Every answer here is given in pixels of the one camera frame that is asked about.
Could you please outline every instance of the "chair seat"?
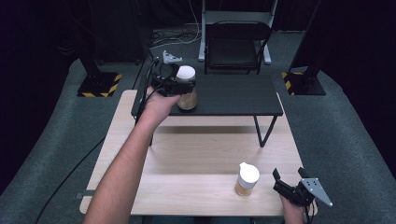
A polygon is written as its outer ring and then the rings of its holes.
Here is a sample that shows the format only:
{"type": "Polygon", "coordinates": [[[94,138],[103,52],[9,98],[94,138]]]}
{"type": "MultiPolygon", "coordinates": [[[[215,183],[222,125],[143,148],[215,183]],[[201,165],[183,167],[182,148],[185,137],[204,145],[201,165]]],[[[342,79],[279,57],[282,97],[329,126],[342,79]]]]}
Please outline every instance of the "chair seat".
{"type": "Polygon", "coordinates": [[[255,69],[257,53],[254,41],[211,39],[208,48],[208,67],[255,69]]]}

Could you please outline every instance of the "small black table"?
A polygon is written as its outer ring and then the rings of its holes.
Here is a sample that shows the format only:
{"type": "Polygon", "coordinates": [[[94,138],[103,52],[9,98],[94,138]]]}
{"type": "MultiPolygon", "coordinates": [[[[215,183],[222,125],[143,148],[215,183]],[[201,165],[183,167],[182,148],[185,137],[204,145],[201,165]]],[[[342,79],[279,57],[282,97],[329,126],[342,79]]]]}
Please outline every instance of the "small black table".
{"type": "MultiPolygon", "coordinates": [[[[133,116],[137,116],[143,86],[139,85],[133,116]]],[[[197,106],[185,111],[175,105],[170,116],[253,116],[260,147],[264,147],[276,118],[283,115],[272,79],[266,75],[198,75],[195,88],[197,106]],[[257,116],[273,116],[264,139],[257,116]]]]}

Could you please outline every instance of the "gray carpet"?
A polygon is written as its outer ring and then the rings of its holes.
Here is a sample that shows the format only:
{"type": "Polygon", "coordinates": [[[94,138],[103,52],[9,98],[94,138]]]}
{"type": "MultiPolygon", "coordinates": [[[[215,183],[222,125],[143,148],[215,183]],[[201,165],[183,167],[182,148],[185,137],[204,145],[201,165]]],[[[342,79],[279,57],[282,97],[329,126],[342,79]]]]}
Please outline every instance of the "gray carpet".
{"type": "MultiPolygon", "coordinates": [[[[318,78],[325,96],[289,96],[281,78],[303,37],[301,33],[274,33],[269,41],[271,65],[262,75],[271,76],[282,100],[306,171],[320,178],[334,203],[319,203],[314,223],[394,223],[396,181],[365,131],[343,90],[326,74],[318,78]]],[[[153,49],[183,57],[198,74],[199,42],[153,49]]],[[[77,91],[85,77],[80,61],[70,67],[63,93],[31,154],[0,197],[0,223],[34,223],[50,195],[73,168],[106,135],[118,100],[131,89],[140,65],[106,63],[102,71],[122,73],[112,97],[81,98],[77,91]]],[[[142,74],[146,74],[146,62],[142,74]]],[[[80,199],[91,177],[101,145],[71,174],[49,202],[38,223],[80,223],[80,199]]],[[[132,217],[131,223],[141,223],[132,217]]],[[[278,217],[257,217],[256,223],[280,223],[278,217]]]]}

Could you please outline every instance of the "light wood tabletop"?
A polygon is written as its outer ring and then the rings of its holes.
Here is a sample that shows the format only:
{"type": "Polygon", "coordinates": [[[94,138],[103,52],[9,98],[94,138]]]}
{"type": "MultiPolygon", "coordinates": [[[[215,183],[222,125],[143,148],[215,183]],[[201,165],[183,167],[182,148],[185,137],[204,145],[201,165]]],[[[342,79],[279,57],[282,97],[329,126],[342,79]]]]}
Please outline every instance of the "light wood tabletop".
{"type": "MultiPolygon", "coordinates": [[[[136,91],[125,91],[93,169],[87,192],[93,192],[134,127],[131,109],[136,91]]],[[[272,117],[258,117],[268,129],[272,117]]],[[[249,117],[168,117],[157,128],[136,195],[132,215],[282,216],[272,172],[296,186],[303,167],[286,118],[278,117],[265,145],[260,147],[255,123],[249,117]],[[255,165],[261,175],[249,196],[234,190],[239,164],[255,165]]],[[[92,196],[85,194],[86,213],[92,196]]]]}

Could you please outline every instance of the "white cap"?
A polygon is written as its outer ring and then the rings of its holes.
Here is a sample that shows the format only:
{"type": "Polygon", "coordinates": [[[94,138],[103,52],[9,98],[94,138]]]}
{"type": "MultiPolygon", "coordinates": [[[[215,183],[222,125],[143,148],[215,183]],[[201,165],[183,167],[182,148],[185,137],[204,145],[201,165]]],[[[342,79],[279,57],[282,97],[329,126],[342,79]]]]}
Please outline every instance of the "white cap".
{"type": "Polygon", "coordinates": [[[244,189],[253,189],[260,177],[259,170],[254,165],[245,162],[242,162],[239,166],[241,169],[238,175],[238,183],[244,189]]]}
{"type": "Polygon", "coordinates": [[[180,79],[187,79],[193,78],[195,76],[195,69],[191,66],[182,65],[178,68],[176,77],[180,79]]]}

